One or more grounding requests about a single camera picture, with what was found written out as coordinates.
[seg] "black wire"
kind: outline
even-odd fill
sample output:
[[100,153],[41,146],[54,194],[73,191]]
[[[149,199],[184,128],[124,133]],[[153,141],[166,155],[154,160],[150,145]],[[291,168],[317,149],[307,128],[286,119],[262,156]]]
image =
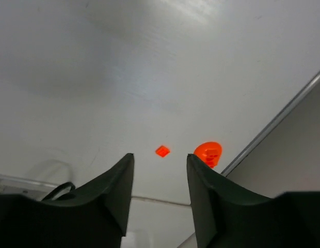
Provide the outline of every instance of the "black wire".
[[59,194],[61,191],[67,189],[70,187],[69,191],[75,190],[75,185],[72,182],[65,182],[61,185],[59,185],[57,188],[55,188],[53,191],[48,193],[48,195],[43,198],[43,200],[52,200],[57,194]]

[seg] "black cable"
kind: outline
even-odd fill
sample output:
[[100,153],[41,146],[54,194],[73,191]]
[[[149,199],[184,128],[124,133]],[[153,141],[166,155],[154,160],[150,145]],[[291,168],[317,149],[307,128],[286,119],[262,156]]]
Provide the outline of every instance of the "black cable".
[[57,194],[59,194],[61,191],[67,189],[70,187],[69,191],[75,190],[75,185],[72,182],[65,182],[61,185],[59,185],[57,188],[55,188],[53,191],[48,193],[48,195],[43,198],[43,200],[52,200]]

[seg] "small orange block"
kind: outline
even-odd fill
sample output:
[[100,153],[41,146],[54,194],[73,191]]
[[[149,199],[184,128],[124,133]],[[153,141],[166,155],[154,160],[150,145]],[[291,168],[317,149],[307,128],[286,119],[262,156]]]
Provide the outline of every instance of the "small orange block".
[[156,154],[158,154],[160,157],[164,158],[165,156],[167,156],[170,153],[169,148],[165,147],[165,146],[160,146],[156,151]]

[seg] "orange object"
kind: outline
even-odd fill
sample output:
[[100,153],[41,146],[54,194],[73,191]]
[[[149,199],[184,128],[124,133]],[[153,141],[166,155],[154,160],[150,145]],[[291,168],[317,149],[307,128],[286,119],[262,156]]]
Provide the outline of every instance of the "orange object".
[[165,146],[160,146],[156,151],[156,154],[158,154],[160,157],[164,158],[165,156],[167,156],[170,153],[169,148],[165,147]]
[[222,147],[217,142],[206,142],[198,146],[194,154],[210,168],[214,168],[220,160]]

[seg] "metal strip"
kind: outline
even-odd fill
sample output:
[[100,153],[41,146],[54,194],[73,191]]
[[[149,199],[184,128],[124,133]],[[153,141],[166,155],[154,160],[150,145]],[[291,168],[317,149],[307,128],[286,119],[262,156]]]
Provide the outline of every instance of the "metal strip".
[[271,122],[239,153],[239,155],[221,173],[227,176],[254,148],[305,98],[320,82],[320,71],[299,93],[272,119]]

